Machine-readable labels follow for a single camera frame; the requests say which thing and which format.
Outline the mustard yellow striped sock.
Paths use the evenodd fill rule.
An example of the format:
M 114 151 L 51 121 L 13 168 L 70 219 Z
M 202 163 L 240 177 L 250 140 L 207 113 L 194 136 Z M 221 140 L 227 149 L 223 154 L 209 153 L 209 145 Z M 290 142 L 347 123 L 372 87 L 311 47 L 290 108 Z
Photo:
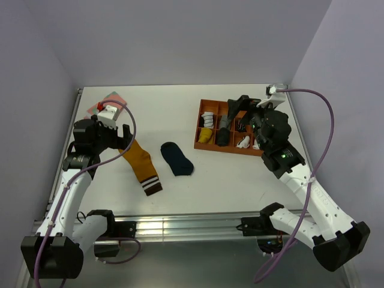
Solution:
M 134 140 L 130 149 L 123 154 L 123 157 L 130 164 L 147 196 L 151 196 L 163 189 L 158 173 L 152 164 L 150 154 L 141 148 L 137 140 Z

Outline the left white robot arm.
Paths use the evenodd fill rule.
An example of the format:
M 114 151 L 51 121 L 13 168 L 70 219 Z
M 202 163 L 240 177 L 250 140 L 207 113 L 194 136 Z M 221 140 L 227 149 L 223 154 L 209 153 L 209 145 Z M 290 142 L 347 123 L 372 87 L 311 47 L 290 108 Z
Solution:
M 130 126 L 108 127 L 93 115 L 74 123 L 73 137 L 62 164 L 61 184 L 48 215 L 34 236 L 24 237 L 21 251 L 31 277 L 74 279 L 82 270 L 85 253 L 101 237 L 111 239 L 117 225 L 111 210 L 92 210 L 79 227 L 77 212 L 86 190 L 102 165 L 100 154 L 106 149 L 126 150 L 133 144 L 135 132 Z

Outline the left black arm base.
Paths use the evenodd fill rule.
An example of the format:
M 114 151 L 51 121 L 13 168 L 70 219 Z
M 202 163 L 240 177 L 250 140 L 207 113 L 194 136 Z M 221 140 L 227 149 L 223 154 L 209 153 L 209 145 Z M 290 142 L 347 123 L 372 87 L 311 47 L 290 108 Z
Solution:
M 111 210 L 92 210 L 83 215 L 80 227 L 74 232 L 80 247 L 87 251 L 94 249 L 95 258 L 109 265 L 127 263 L 138 256 L 141 251 L 141 243 L 135 238 L 135 221 L 116 221 Z M 119 253 L 122 242 L 134 242 L 137 244 L 136 252 L 124 260 L 112 260 Z

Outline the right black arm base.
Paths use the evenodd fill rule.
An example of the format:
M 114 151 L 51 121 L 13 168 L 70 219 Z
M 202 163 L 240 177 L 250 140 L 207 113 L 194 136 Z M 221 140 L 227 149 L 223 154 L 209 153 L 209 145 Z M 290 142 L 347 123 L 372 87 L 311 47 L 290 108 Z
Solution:
M 283 248 L 284 233 L 273 228 L 264 216 L 243 217 L 236 229 L 242 232 L 244 237 L 255 236 L 257 246 L 263 253 L 275 254 Z

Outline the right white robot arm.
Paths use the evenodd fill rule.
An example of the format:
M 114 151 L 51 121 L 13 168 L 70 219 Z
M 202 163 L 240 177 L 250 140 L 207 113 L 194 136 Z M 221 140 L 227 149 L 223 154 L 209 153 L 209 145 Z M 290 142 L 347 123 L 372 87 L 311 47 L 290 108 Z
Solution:
M 312 175 L 303 156 L 289 142 L 292 129 L 288 115 L 278 111 L 276 104 L 264 104 L 247 95 L 227 103 L 229 119 L 245 112 L 241 121 L 251 127 L 264 165 L 298 198 L 303 211 L 313 219 L 307 221 L 275 202 L 263 208 L 258 217 L 243 218 L 237 229 L 245 236 L 287 233 L 310 247 L 317 261 L 330 272 L 358 255 L 370 228 L 347 215 Z

